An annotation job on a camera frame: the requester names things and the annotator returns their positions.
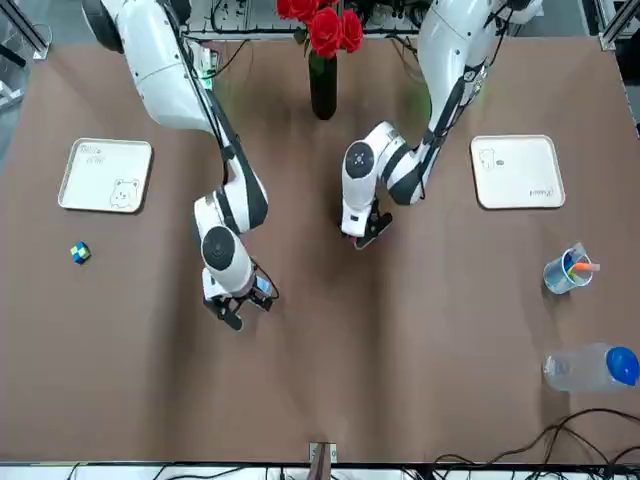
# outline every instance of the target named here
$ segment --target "square tray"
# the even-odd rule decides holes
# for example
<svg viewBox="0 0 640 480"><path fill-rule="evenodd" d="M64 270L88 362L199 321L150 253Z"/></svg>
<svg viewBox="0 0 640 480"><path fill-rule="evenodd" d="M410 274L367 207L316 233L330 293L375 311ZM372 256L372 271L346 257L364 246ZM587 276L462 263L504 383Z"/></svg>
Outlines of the square tray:
<svg viewBox="0 0 640 480"><path fill-rule="evenodd" d="M144 198L151 153L147 142L79 138L71 147L58 205L134 213Z"/></svg>
<svg viewBox="0 0 640 480"><path fill-rule="evenodd" d="M475 137L471 159L478 201L485 208L558 208L564 204L556 150L546 135Z"/></svg>

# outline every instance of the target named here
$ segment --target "blue cup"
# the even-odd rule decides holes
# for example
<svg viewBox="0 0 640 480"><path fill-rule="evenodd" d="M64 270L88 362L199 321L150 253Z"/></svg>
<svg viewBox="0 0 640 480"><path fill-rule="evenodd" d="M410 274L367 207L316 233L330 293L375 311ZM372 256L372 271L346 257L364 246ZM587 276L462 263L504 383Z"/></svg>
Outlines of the blue cup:
<svg viewBox="0 0 640 480"><path fill-rule="evenodd" d="M542 278L547 288L556 295L561 295L577 287L584 287L593 278L593 272L573 271L571 267L577 262L591 263L581 243L565 250L558 258L545 265Z"/></svg>

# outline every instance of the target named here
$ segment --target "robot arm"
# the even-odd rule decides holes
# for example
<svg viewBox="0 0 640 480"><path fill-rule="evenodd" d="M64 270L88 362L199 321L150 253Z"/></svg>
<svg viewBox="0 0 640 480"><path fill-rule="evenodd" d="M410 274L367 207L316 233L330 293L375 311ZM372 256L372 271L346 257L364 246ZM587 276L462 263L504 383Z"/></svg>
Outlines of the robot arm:
<svg viewBox="0 0 640 480"><path fill-rule="evenodd" d="M351 144L342 164L343 233L364 248L391 222L380 215L375 188L383 183L399 205L424 198L424 189L449 130L473 101L486 77L496 36L495 17L526 23L542 0L440 0L418 34L418 63L431 97L431 117L415 148L387 122Z"/></svg>
<svg viewBox="0 0 640 480"><path fill-rule="evenodd" d="M203 130L218 142L223 184L195 202L194 216L205 263L205 304L239 329L242 321L237 308L230 307L232 298L238 300L238 308L245 299L266 310L271 306L270 284L256 276L239 239L264 222L267 194L215 95L195 78L190 51L178 36L181 18L174 8L185 4L187 0L83 0L83 10L101 43L125 54L140 98L156 122ZM184 16L184 8L178 11Z"/></svg>

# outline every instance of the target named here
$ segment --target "brown table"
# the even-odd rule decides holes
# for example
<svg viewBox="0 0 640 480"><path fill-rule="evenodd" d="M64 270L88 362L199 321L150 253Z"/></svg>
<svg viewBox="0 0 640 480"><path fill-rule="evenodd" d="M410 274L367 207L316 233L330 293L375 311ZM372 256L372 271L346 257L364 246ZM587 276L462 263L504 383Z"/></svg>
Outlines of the brown table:
<svg viewBox="0 0 640 480"><path fill-rule="evenodd" d="M329 122L310 111L293 42L246 48L216 88L269 193L266 224L243 240L282 292L240 334L200 300L190 212L221 179L213 139L153 123L121 56L64 48L34 67L0 187L2 459L304 461L309 441L329 440L344 462L488 460L585 407L640 412L637 392L569 397L540 374L556 347L640 351L640 142L597 40L506 41L427 200L391 206L363 252L337 227L344 151L382 119L411 143L426 124L425 88L391 44L340 57ZM563 208L478 206L469 142L507 133L554 140ZM139 214L58 207L82 136L151 143ZM93 252L81 267L78 240ZM603 271L549 298L542 266L576 240ZM601 414L575 428L608 454L640 438ZM563 437L553 460L595 459Z"/></svg>

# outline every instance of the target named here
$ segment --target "gray floor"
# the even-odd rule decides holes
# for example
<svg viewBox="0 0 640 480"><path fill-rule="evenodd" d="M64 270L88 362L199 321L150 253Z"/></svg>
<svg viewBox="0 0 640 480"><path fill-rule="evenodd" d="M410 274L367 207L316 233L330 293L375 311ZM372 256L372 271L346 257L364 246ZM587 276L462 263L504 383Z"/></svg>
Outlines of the gray floor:
<svg viewBox="0 0 640 480"><path fill-rule="evenodd" d="M575 36L586 35L587 28L582 11L581 0L546 0L544 15L536 17L523 27L520 36ZM68 45L94 42L94 38L84 22L80 8L81 0L18 0L20 8L38 25L43 35L48 36L51 28L54 48L55 45ZM0 39L6 43L11 36L11 27L5 18L0 18ZM30 57L27 46L14 36L8 43L9 48L20 51L23 56ZM28 68L19 69L13 64L0 58L0 80L10 88L20 88L27 85ZM629 94L630 103L637 116L640 117L640 88ZM4 164L4 157L9 147L16 122L20 116L20 104L12 109L0 112L0 172Z"/></svg>

